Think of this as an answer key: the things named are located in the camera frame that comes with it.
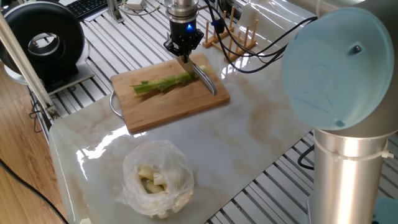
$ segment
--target cable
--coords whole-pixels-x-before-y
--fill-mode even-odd
[[[208,0],[205,0],[205,2],[207,3],[207,5],[208,5],[210,11],[213,11],[213,10],[214,10],[214,11],[217,13],[217,15],[220,16],[219,21],[222,21],[222,23],[223,23],[225,29],[227,30],[229,36],[230,36],[231,39],[234,41],[234,43],[235,43],[239,48],[241,48],[242,50],[244,50],[246,53],[249,54],[249,55],[242,55],[242,57],[251,57],[251,55],[253,55],[253,56],[258,56],[258,57],[268,57],[268,56],[270,56],[270,55],[273,55],[273,54],[275,54],[276,52],[274,52],[274,53],[272,53],[272,54],[270,54],[270,55],[259,55],[259,54],[261,54],[261,53],[263,53],[264,51],[266,51],[266,50],[268,50],[269,48],[271,48],[271,47],[272,47],[273,45],[275,45],[280,39],[282,39],[283,37],[285,37],[286,35],[288,35],[289,33],[291,33],[291,32],[292,32],[293,30],[295,30],[296,28],[300,27],[302,24],[304,24],[304,23],[306,23],[306,22],[313,22],[313,21],[315,21],[315,20],[318,19],[318,18],[315,16],[315,17],[310,17],[310,18],[308,18],[308,19],[305,19],[305,20],[303,20],[302,22],[299,22],[296,26],[294,26],[293,28],[291,28],[290,30],[288,30],[286,33],[284,33],[282,36],[280,36],[277,40],[275,40],[273,43],[271,43],[268,47],[266,47],[264,50],[261,50],[260,52],[258,52],[258,53],[255,54],[254,52],[252,52],[252,51],[246,49],[244,46],[242,46],[239,42],[237,42],[237,41],[235,40],[235,38],[231,35],[231,32],[229,31],[228,26],[226,25],[225,21],[222,19],[221,14],[220,14],[212,5],[210,5],[210,3],[208,2]]]
[[[275,45],[276,43],[278,43],[278,41],[280,41],[282,38],[284,38],[286,35],[288,35],[289,33],[291,33],[291,32],[292,32],[293,30],[295,30],[296,28],[300,27],[302,24],[304,24],[304,23],[306,23],[306,22],[313,22],[313,21],[315,21],[315,20],[318,19],[317,17],[311,17],[311,18],[305,19],[304,21],[298,23],[296,26],[294,26],[293,28],[291,28],[290,30],[288,30],[288,31],[287,31],[286,33],[284,33],[282,36],[280,36],[277,40],[273,41],[273,43],[271,43],[270,45],[268,45],[265,49],[261,50],[261,51],[258,52],[258,53],[254,53],[254,52],[252,52],[251,50],[246,49],[246,48],[245,48],[244,46],[242,46],[238,41],[235,40],[235,38],[232,36],[231,32],[229,31],[228,26],[226,25],[225,21],[222,19],[221,14],[210,4],[209,0],[205,0],[205,3],[208,5],[209,11],[210,11],[210,16],[211,16],[211,19],[212,19],[212,21],[213,21],[213,22],[212,22],[212,25],[213,25],[214,27],[216,27],[217,24],[214,24],[214,22],[215,22],[215,21],[221,22],[222,25],[224,26],[224,28],[226,29],[228,35],[231,37],[231,40],[232,40],[240,49],[242,49],[245,53],[247,53],[247,55],[245,55],[245,54],[240,55],[240,54],[237,54],[237,53],[233,52],[233,51],[230,50],[229,48],[227,48],[227,47],[224,45],[222,39],[220,38],[220,33],[219,33],[219,32],[216,32],[217,38],[218,38],[218,40],[219,40],[219,42],[220,42],[221,49],[222,49],[222,51],[223,51],[223,53],[224,53],[224,56],[225,56],[225,58],[227,59],[228,63],[229,63],[234,69],[236,69],[237,71],[239,71],[239,72],[241,72],[241,73],[254,73],[254,72],[258,72],[258,71],[260,71],[260,70],[266,68],[266,67],[267,67],[268,65],[270,65],[272,62],[275,62],[276,60],[280,59],[281,56],[282,56],[282,53],[283,53],[283,52],[285,51],[285,49],[286,49],[287,44],[286,44],[285,46],[283,46],[281,49],[279,49],[279,50],[277,50],[277,51],[275,51],[275,52],[273,52],[273,53],[271,53],[271,54],[267,54],[267,55],[260,55],[260,54],[263,53],[263,52],[265,52],[266,50],[270,49],[273,45]],[[215,11],[215,12],[217,13],[217,15],[220,17],[219,20],[216,20],[216,19],[215,19],[213,11]],[[229,57],[228,57],[226,51],[231,52],[232,54],[235,54],[235,55],[238,55],[238,56],[241,56],[241,57],[257,57],[262,63],[264,63],[264,65],[261,66],[261,67],[259,67],[259,68],[257,68],[257,69],[254,69],[254,70],[249,70],[249,71],[241,70],[240,68],[236,67],[236,66],[233,64],[233,62],[229,59]],[[262,60],[260,59],[261,57],[270,57],[270,56],[273,56],[273,57],[272,57],[268,62],[264,62],[264,61],[262,61]]]
[[[38,114],[38,113],[43,114],[43,113],[41,112],[40,109],[39,109],[38,111],[35,110],[36,106],[39,104],[39,101],[38,101],[38,100],[35,100],[35,98],[33,97],[33,92],[30,92],[29,95],[30,95],[30,98],[34,101],[34,104],[33,104],[33,106],[32,106],[32,112],[29,113],[29,117],[30,117],[31,119],[34,120],[33,130],[34,130],[35,133],[41,133],[41,132],[43,131],[43,129],[41,129],[40,131],[37,131],[37,130],[36,130],[37,120],[38,120],[38,118],[39,118],[39,117],[37,116],[37,114]]]
[[[312,145],[309,149],[307,149],[303,154],[300,155],[300,157],[297,159],[297,163],[300,165],[300,167],[313,170],[313,167],[304,165],[301,163],[301,161],[304,159],[305,156],[307,156],[311,151],[313,151],[315,148],[315,145]]]
[[[126,0],[123,0],[122,3],[121,3],[121,6],[122,6],[122,7],[120,7],[120,9],[121,9],[124,13],[126,13],[126,14],[129,14],[129,15],[132,15],[132,16],[144,16],[144,15],[149,15],[149,14],[151,14],[151,13],[153,13],[153,12],[159,10],[161,4],[159,4],[159,5],[158,5],[154,10],[152,10],[151,12],[147,12],[147,13],[143,13],[143,14],[140,14],[140,12],[145,11],[146,8],[147,8],[147,5],[145,5],[145,7],[144,7],[143,9],[141,9],[141,10],[138,11],[137,9],[134,9],[134,8],[128,6],[128,5],[126,4]]]
[[[44,195],[42,195],[38,190],[36,190],[34,187],[32,187],[30,184],[28,184],[26,181],[22,180],[14,171],[10,169],[10,167],[7,166],[6,163],[2,159],[0,159],[0,166],[16,181],[18,181],[20,184],[22,184],[24,187],[28,188],[30,191],[35,193],[40,199],[42,199],[61,219],[61,221],[64,224],[68,224],[68,221],[65,219],[65,217],[58,211],[56,206],[54,206]]]

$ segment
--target keyboard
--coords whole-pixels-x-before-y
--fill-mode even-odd
[[[67,8],[78,20],[83,20],[107,6],[106,0],[77,0],[67,5]]]

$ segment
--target wooden floor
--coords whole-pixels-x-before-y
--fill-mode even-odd
[[[13,82],[0,64],[0,158],[22,179],[44,194],[62,213],[49,146],[34,132],[26,86]],[[0,169],[0,224],[61,223],[48,206]]]

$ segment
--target celery stalk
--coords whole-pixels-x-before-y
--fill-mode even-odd
[[[200,66],[200,69],[206,72],[206,67],[204,65]],[[183,72],[178,75],[171,75],[161,80],[141,81],[140,85],[132,85],[131,87],[133,87],[137,95],[140,95],[155,89],[158,89],[160,91],[165,91],[168,87],[172,85],[176,85],[178,83],[186,84],[190,80],[192,80],[190,74],[188,72]]]

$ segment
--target cutting board handle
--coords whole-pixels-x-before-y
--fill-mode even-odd
[[[118,116],[120,119],[124,120],[123,115],[122,115],[121,113],[117,112],[117,111],[113,108],[113,105],[112,105],[113,96],[114,96],[114,90],[112,91],[111,97],[109,98],[109,105],[111,106],[111,109],[112,109],[113,113],[115,113],[116,116]]]

